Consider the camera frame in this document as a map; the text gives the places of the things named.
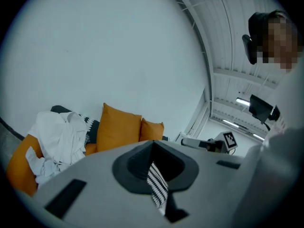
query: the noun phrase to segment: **ceiling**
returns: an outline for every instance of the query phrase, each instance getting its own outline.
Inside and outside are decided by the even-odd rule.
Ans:
[[[252,117],[248,108],[236,103],[252,94],[270,102],[283,74],[270,73],[265,65],[251,65],[242,41],[249,34],[248,19],[255,12],[284,10],[277,0],[180,0],[191,15],[203,42],[210,72],[210,118],[229,120],[242,131],[265,137],[267,128]]]

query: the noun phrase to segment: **monitor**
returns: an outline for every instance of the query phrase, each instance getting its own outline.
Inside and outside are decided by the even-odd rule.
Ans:
[[[255,95],[251,95],[249,112],[252,113],[253,117],[260,120],[261,124],[265,123],[267,118],[270,116],[272,109],[272,105],[256,97]]]

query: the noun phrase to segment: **ceiling light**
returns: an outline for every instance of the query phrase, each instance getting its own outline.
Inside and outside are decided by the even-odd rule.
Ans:
[[[237,98],[237,102],[246,106],[250,106],[250,102],[241,98]]]
[[[275,108],[272,108],[272,111],[271,111],[270,115],[272,115],[272,113],[274,112],[274,109],[275,109]]]
[[[236,125],[236,124],[234,124],[234,123],[231,123],[231,122],[229,122],[229,121],[227,121],[227,120],[223,120],[223,122],[225,122],[225,123],[227,123],[227,124],[230,124],[230,125],[232,125],[232,126],[234,126],[234,127],[239,128],[238,125]]]
[[[264,139],[262,137],[260,137],[259,135],[253,134],[253,136],[255,136],[256,138],[264,141]]]

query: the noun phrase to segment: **black and white striped fabric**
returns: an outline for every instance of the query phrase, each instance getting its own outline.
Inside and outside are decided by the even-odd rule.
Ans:
[[[152,199],[160,213],[164,216],[168,199],[168,184],[154,162],[149,168],[147,182],[152,189]]]
[[[84,121],[86,123],[87,131],[88,132],[91,131],[91,127],[92,127],[92,124],[93,124],[94,120],[92,120],[92,119],[90,119],[89,117],[86,117],[86,116],[82,116],[82,115],[80,115],[80,116],[84,119]]]
[[[89,143],[89,142],[90,142],[90,136],[87,134],[86,137],[85,137],[85,144],[84,144],[85,148],[86,148],[86,144]]]

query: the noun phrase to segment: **white cloth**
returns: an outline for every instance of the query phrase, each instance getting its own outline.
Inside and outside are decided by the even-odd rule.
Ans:
[[[38,139],[44,158],[71,165],[82,159],[87,126],[75,112],[40,112],[29,131]]]
[[[44,158],[38,158],[32,147],[26,152],[38,187],[84,158],[86,133],[84,119],[75,112],[38,113],[29,134],[38,139]]]
[[[38,188],[60,173],[58,164],[55,164],[52,160],[46,160],[43,157],[38,158],[32,147],[29,147],[27,150],[25,158],[28,160],[30,169],[36,176],[35,181],[38,184]]]

